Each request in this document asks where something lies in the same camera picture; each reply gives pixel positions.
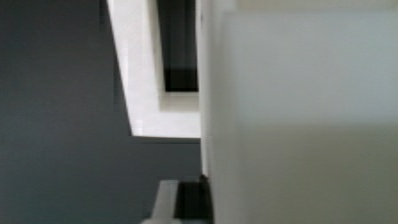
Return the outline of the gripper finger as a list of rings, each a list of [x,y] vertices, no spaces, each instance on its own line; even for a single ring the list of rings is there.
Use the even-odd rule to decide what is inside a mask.
[[[164,180],[152,216],[141,224],[216,224],[209,177],[196,181]]]

